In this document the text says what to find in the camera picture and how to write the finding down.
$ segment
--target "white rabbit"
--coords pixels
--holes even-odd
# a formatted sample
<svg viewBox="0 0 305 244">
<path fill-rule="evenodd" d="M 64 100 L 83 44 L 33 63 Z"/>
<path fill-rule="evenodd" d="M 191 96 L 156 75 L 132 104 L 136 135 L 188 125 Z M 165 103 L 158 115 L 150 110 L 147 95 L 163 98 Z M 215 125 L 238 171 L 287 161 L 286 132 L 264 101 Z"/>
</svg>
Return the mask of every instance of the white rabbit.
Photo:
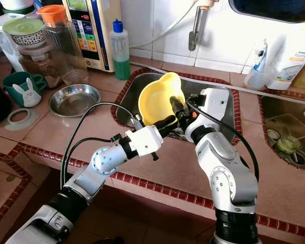
<svg viewBox="0 0 305 244">
<path fill-rule="evenodd" d="M 41 96 L 33 89 L 33 84 L 31 79 L 26 78 L 28 90 L 23 90 L 19 85 L 13 84 L 12 87 L 20 94 L 22 94 L 22 98 L 24 100 L 24 107 L 30 108 L 37 105 Z"/>
</svg>

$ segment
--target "faucet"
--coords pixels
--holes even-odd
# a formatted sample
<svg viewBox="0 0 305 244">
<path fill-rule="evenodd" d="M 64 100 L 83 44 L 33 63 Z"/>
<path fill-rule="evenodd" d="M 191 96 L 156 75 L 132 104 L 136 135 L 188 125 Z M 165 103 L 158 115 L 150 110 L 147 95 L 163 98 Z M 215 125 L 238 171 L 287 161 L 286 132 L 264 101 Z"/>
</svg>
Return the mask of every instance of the faucet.
<svg viewBox="0 0 305 244">
<path fill-rule="evenodd" d="M 189 50 L 194 51 L 197 46 L 198 33 L 201 25 L 201 16 L 203 11 L 208 13 L 209 9 L 215 5 L 219 0 L 200 0 L 198 2 L 197 10 L 195 13 L 193 31 L 189 33 Z"/>
</svg>

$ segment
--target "bottle cap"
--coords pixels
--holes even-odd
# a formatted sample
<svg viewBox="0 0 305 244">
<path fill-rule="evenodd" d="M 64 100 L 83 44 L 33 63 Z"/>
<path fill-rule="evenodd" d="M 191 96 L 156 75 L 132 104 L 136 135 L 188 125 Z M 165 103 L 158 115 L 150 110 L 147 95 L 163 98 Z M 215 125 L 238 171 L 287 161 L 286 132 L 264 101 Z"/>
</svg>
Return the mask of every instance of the bottle cap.
<svg viewBox="0 0 305 244">
<path fill-rule="evenodd" d="M 67 24 L 66 7 L 63 5 L 47 5 L 41 7 L 37 12 L 48 27 L 56 28 L 57 25 Z"/>
<path fill-rule="evenodd" d="M 113 31 L 116 32 L 116 33 L 123 32 L 123 23 L 122 23 L 122 21 L 119 21 L 118 19 L 113 21 Z"/>
</svg>

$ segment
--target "stainless steel bowl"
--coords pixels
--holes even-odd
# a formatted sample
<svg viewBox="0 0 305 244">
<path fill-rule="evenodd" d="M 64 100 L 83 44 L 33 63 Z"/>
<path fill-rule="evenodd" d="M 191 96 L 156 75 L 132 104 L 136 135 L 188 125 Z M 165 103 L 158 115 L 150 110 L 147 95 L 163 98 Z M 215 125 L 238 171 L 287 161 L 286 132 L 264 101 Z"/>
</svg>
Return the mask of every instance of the stainless steel bowl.
<svg viewBox="0 0 305 244">
<path fill-rule="evenodd" d="M 100 92 L 87 84 L 73 84 L 58 90 L 50 98 L 52 113 L 61 117 L 80 117 L 94 103 L 101 101 Z"/>
</svg>

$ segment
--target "white tube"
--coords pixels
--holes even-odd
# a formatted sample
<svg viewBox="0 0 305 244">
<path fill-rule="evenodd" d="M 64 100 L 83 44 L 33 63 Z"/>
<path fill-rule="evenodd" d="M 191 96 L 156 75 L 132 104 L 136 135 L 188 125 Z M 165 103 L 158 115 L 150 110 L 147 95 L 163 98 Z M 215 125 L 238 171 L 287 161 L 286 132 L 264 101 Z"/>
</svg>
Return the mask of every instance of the white tube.
<svg viewBox="0 0 305 244">
<path fill-rule="evenodd" d="M 177 20 L 175 20 L 173 23 L 171 23 L 166 30 L 164 30 L 163 32 L 161 32 L 158 36 L 153 37 L 152 39 L 142 42 L 142 43 L 138 43 L 135 45 L 130 45 L 130 48 L 134 48 L 134 47 L 140 47 L 143 45 L 146 45 L 150 42 L 153 42 L 154 40 L 158 39 L 159 37 L 162 37 L 164 34 L 168 33 L 171 29 L 173 29 L 178 23 L 180 23 L 180 21 L 189 13 L 189 11 L 193 8 L 194 4 L 197 2 L 198 0 L 193 0 L 192 4 L 190 5 L 190 7 L 188 8 L 188 10 Z"/>
<path fill-rule="evenodd" d="M 143 64 L 140 64 L 140 63 L 136 63 L 136 62 L 130 62 L 130 64 L 136 65 L 136 66 L 141 66 L 141 67 L 148 68 L 148 69 L 151 69 L 151 70 L 155 70 L 155 71 L 160 72 L 162 74 L 168 73 L 168 71 L 157 69 L 157 68 L 149 66 L 149 65 L 143 65 Z M 189 80 L 189 81 L 193 81 L 193 82 L 201 82 L 201 80 L 191 79 L 191 78 L 182 77 L 182 76 L 180 76 L 180 78 L 185 79 L 185 80 Z M 253 93 L 253 94 L 260 95 L 260 96 L 276 98 L 276 99 L 285 100 L 285 101 L 288 101 L 288 102 L 299 103 L 299 104 L 304 104 L 305 105 L 305 101 L 302 101 L 302 100 L 298 100 L 298 99 L 294 99 L 294 98 L 282 97 L 282 96 L 279 96 L 279 95 L 274 95 L 274 94 L 270 94 L 270 93 L 264 93 L 264 92 L 257 91 L 257 90 L 250 90 L 250 89 L 246 89 L 244 87 L 233 86 L 233 85 L 226 85 L 226 84 L 217 84 L 217 83 L 210 82 L 210 81 L 203 81 L 203 84 L 218 85 L 218 86 L 222 86 L 222 87 L 225 87 L 225 88 L 228 88 L 228 89 L 239 90 L 239 91 L 245 92 L 245 93 Z"/>
</svg>

